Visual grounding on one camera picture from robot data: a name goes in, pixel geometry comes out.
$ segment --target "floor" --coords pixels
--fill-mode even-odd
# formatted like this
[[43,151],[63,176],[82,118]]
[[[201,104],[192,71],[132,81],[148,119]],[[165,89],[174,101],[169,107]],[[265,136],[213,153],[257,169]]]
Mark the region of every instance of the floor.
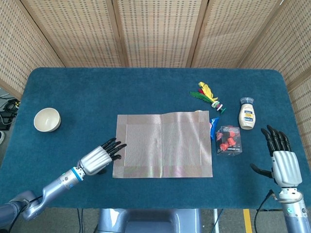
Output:
[[[0,96],[5,94],[0,89]],[[14,128],[5,132],[4,142],[0,145],[0,165],[2,164],[6,148]],[[213,210],[201,210],[202,233],[210,233],[213,228]],[[252,232],[254,230],[255,210],[250,210]],[[85,233],[93,233],[99,217],[98,209],[84,210]],[[243,210],[226,209],[219,220],[221,233],[246,233]],[[283,233],[286,232],[285,221],[282,212],[260,212],[257,219],[258,232]],[[47,208],[38,218],[26,222],[21,217],[17,220],[12,233],[78,233],[79,221],[76,209],[70,208]]]

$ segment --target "cable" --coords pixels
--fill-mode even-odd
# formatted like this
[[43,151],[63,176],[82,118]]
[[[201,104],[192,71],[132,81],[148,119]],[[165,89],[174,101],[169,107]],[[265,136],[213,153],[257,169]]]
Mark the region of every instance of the cable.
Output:
[[77,212],[78,212],[78,219],[79,219],[79,233],[81,233],[81,221],[80,221],[79,208],[77,208]]
[[266,209],[261,209],[260,212],[281,212],[283,211],[282,209],[269,209],[269,210],[266,210]]
[[7,94],[4,94],[4,95],[2,95],[2,96],[0,96],[0,97],[3,97],[3,96],[8,96],[9,95],[9,93],[7,93]]
[[260,204],[259,208],[258,208],[257,211],[256,211],[255,219],[254,219],[254,228],[255,228],[255,232],[256,232],[256,233],[258,233],[258,232],[257,232],[257,226],[256,226],[257,215],[258,215],[258,213],[259,213],[259,211],[260,211],[262,205],[268,200],[268,198],[269,198],[272,194],[274,194],[274,192],[273,192],[272,189],[270,189],[269,192],[268,192],[268,194],[266,195],[265,199],[263,200],[263,202]]
[[[43,197],[43,196],[41,195],[41,196],[39,196],[39,197],[37,197],[37,198],[31,200],[29,203],[32,203],[32,202],[34,202],[35,200],[40,199],[41,197]],[[16,217],[14,218],[14,220],[13,220],[11,226],[10,226],[8,233],[11,232],[11,230],[12,230],[12,228],[13,228],[13,226],[14,226],[14,223],[15,223],[16,220],[18,219],[18,217],[19,217],[19,215],[21,214],[21,212],[23,212],[26,208],[27,208],[27,205],[25,205],[23,208],[20,209],[19,213],[16,215]]]
[[214,226],[213,226],[213,229],[212,229],[211,233],[213,233],[213,232],[214,232],[214,230],[215,230],[215,226],[216,226],[216,224],[217,224],[217,222],[218,222],[219,218],[220,218],[220,217],[221,217],[221,215],[223,214],[223,211],[224,211],[224,209],[222,209],[222,210],[220,211],[220,213],[219,213],[219,215],[218,215],[218,217],[217,217],[217,220],[216,220],[216,222],[215,222],[215,224],[214,224]]
[[81,232],[84,233],[84,229],[83,229],[83,209],[81,210]]
[[4,123],[3,118],[2,118],[2,116],[1,116],[1,113],[0,113],[0,119],[1,119],[1,121],[2,121],[2,124],[3,124],[3,125],[9,125],[9,124],[12,124],[11,122],[10,122],[10,123]]
[[9,100],[7,101],[3,109],[7,113],[15,113],[18,111],[19,104],[20,102],[17,99]]
[[0,99],[3,99],[3,100],[10,100],[10,99],[15,99],[15,97],[8,97],[8,98],[0,97]]

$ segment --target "yellow feather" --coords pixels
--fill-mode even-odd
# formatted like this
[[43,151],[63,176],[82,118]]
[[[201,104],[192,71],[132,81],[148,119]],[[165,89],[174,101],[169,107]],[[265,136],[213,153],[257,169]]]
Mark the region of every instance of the yellow feather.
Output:
[[199,86],[204,92],[204,95],[206,95],[206,97],[209,98],[211,101],[215,102],[216,100],[218,100],[218,97],[213,98],[214,95],[207,84],[205,84],[204,82],[199,82]]

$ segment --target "blue package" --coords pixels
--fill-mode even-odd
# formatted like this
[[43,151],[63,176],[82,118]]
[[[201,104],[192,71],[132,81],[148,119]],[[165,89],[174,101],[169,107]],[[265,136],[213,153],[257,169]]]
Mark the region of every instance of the blue package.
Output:
[[209,122],[210,122],[209,133],[210,133],[210,139],[212,139],[212,140],[215,139],[215,131],[216,131],[216,126],[217,126],[218,121],[219,121],[219,117],[212,118],[209,120]]

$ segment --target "robotic arm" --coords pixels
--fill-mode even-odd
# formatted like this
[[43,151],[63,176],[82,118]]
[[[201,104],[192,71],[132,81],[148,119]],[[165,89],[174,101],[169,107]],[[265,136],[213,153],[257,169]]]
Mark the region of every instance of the robotic arm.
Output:
[[308,210],[303,194],[297,190],[302,183],[300,168],[296,154],[292,152],[287,136],[267,126],[268,131],[261,129],[264,134],[272,160],[272,172],[262,170],[251,164],[258,174],[274,179],[280,186],[279,198],[272,193],[273,198],[282,204],[288,233],[311,233],[308,220]]
[[10,224],[22,211],[25,220],[29,221],[36,218],[51,201],[83,181],[85,175],[92,176],[100,173],[109,163],[120,159],[121,156],[115,155],[115,153],[124,148],[126,144],[116,147],[121,142],[115,142],[115,140],[115,138],[112,138],[102,146],[98,146],[79,160],[77,166],[45,186],[42,190],[41,203],[35,198],[32,191],[26,191],[0,206],[0,228]]

